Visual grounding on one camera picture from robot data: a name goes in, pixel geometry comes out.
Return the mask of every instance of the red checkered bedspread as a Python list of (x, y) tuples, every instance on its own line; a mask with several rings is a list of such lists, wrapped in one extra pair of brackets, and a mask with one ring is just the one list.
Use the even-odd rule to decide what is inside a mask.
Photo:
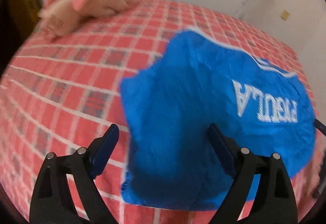
[[(119, 142), (95, 184), (119, 223), (206, 224), (215, 213), (154, 209), (124, 203), (120, 196), (128, 154), (129, 131), (123, 117), (119, 84), (164, 53), (173, 34), (197, 26), (219, 41), (242, 47), (285, 70), (296, 71), (312, 92), (291, 48), (228, 15), (166, 0), (134, 0), (133, 8), (111, 18), (90, 20), (77, 32), (50, 41), (34, 33), (8, 66), (0, 84), (1, 184), (27, 218), (33, 185), (45, 155), (74, 152), (102, 136), (112, 123)], [(299, 218), (314, 204), (319, 180), (322, 137), (314, 157), (293, 179)], [(71, 193), (85, 216), (72, 177)], [(248, 202), (241, 214), (249, 214)]]

